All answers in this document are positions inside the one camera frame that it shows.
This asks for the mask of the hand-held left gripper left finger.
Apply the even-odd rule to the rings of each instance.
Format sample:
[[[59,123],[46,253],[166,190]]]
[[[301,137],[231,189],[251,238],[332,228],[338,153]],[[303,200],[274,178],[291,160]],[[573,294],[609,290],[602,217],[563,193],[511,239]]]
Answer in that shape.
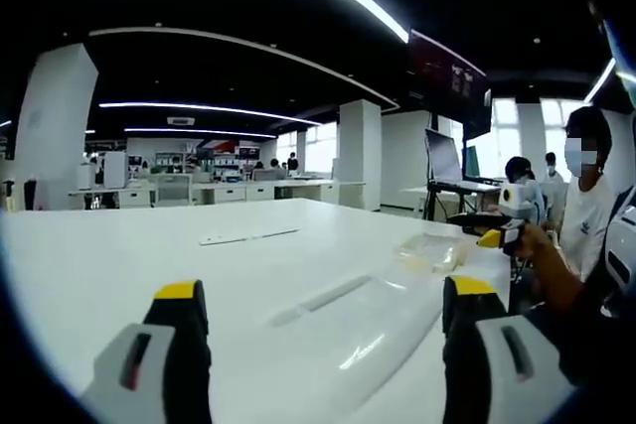
[[[208,335],[203,282],[164,286],[95,358],[81,404],[100,423],[211,423]]]

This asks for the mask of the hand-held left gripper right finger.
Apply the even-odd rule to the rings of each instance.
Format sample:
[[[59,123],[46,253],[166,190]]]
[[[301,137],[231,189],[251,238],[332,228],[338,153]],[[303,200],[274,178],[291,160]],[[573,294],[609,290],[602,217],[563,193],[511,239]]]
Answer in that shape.
[[[486,282],[444,280],[445,423],[547,423],[574,395],[559,352]]]

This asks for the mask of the person's right hand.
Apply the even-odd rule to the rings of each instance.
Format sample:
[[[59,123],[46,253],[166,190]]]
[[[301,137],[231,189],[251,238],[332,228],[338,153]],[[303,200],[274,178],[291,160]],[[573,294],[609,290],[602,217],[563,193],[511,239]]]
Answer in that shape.
[[[519,228],[519,236],[513,246],[513,255],[540,267],[554,252],[553,243],[538,225],[525,222]]]

